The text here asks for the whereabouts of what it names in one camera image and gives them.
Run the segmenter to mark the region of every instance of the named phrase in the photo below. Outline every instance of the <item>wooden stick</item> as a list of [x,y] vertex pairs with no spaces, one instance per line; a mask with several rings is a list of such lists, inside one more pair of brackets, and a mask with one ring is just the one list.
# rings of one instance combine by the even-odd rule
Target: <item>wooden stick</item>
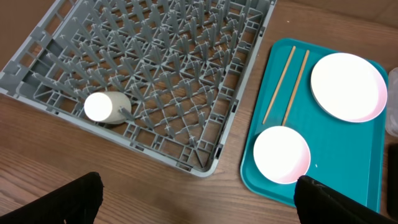
[[269,115],[269,112],[271,111],[272,105],[274,104],[276,95],[278,94],[280,85],[282,84],[282,81],[283,81],[283,79],[284,79],[284,77],[285,77],[287,68],[288,68],[289,65],[290,65],[290,61],[292,60],[292,57],[293,57],[293,54],[294,54],[294,51],[295,51],[295,50],[296,50],[296,46],[293,46],[293,47],[292,47],[292,50],[290,51],[290,55],[289,55],[289,57],[288,57],[288,59],[287,59],[287,61],[286,61],[284,71],[282,72],[282,75],[281,75],[280,78],[279,78],[278,85],[276,86],[275,92],[274,92],[274,94],[273,94],[273,96],[272,96],[272,98],[271,98],[271,102],[269,102],[266,115],[264,116],[264,119],[262,120],[262,124],[265,124],[265,123],[266,123],[266,119],[267,119],[267,117],[268,117],[268,115]]
[[285,126],[285,123],[287,121],[287,117],[288,117],[288,115],[290,113],[290,109],[292,108],[293,101],[294,101],[294,98],[296,97],[296,92],[297,92],[297,89],[299,88],[301,76],[303,75],[305,64],[307,63],[307,59],[308,59],[308,55],[309,54],[310,54],[310,50],[307,50],[306,53],[305,53],[305,56],[304,56],[303,64],[301,64],[300,73],[298,74],[296,83],[294,84],[294,89],[293,89],[292,96],[290,97],[289,104],[287,105],[287,109],[286,109],[286,112],[285,112],[284,120],[282,122],[282,126]]

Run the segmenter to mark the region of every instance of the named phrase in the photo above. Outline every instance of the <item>cup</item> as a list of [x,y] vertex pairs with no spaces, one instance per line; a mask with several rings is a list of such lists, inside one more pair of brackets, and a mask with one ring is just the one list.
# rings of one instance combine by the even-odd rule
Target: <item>cup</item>
[[126,120],[119,110],[125,108],[131,111],[130,99],[118,91],[93,93],[85,101],[85,113],[93,121],[121,124]]

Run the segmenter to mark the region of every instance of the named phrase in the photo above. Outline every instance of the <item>wooden surface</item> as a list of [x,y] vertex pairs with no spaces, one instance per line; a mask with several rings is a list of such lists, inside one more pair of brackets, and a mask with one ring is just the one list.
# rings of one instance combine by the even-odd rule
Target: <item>wooden surface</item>
[[[29,35],[52,0],[2,2],[0,67]],[[97,223],[298,223],[294,208],[251,193],[239,176],[246,135],[269,50],[280,38],[323,45],[398,66],[398,29],[280,0],[264,35],[241,106],[214,175],[199,179],[61,119],[0,96],[0,214],[89,172],[101,174]],[[397,142],[386,138],[386,145]],[[386,215],[384,156],[382,211]]]

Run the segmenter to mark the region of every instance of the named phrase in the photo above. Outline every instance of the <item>transparent container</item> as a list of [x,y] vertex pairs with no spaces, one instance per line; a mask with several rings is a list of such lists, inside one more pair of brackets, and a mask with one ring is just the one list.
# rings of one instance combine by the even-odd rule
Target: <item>transparent container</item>
[[398,68],[394,68],[388,76],[386,131],[398,138]]

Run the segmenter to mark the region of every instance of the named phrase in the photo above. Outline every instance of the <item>black object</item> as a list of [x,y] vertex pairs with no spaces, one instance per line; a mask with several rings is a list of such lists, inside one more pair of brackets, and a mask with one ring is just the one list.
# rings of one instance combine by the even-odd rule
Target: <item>black object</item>
[[398,220],[398,144],[388,147],[387,212]]
[[302,224],[398,224],[309,176],[298,179],[294,204]]
[[0,217],[2,224],[91,224],[103,200],[103,184],[90,172],[53,192]]

